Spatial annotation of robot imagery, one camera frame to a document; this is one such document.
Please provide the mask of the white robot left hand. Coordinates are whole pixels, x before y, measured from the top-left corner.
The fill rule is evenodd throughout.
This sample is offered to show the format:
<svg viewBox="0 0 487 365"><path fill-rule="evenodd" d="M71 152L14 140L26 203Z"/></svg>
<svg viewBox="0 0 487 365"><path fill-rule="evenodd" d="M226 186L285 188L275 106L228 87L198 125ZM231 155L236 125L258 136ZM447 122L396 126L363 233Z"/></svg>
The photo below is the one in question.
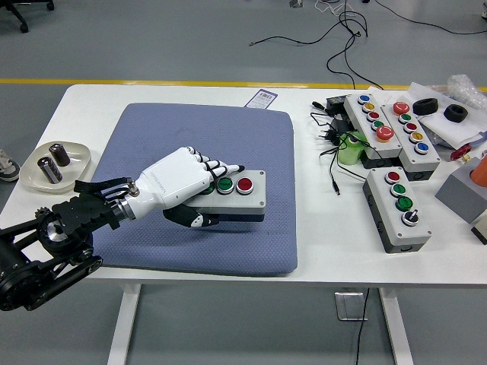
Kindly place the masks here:
<svg viewBox="0 0 487 365"><path fill-rule="evenodd" d="M136 196L125 198L129 219L141 219L160 210L169 221L184 227L209 227L218 220L199 213L184 202L206 190L215 180L241 172L241 165L212 160L192 147L178 148L141 172Z"/></svg>

